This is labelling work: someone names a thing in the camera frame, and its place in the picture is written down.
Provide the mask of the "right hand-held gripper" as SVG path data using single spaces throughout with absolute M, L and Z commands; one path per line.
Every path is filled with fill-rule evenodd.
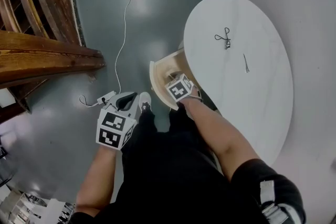
M 175 73 L 174 79 L 165 88 L 175 102 L 185 98 L 202 99 L 199 89 L 184 73 Z

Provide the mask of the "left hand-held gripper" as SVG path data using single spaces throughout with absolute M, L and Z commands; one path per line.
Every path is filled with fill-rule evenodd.
M 103 105 L 97 120 L 96 143 L 121 150 L 137 125 L 139 95 L 112 91 L 98 99 Z

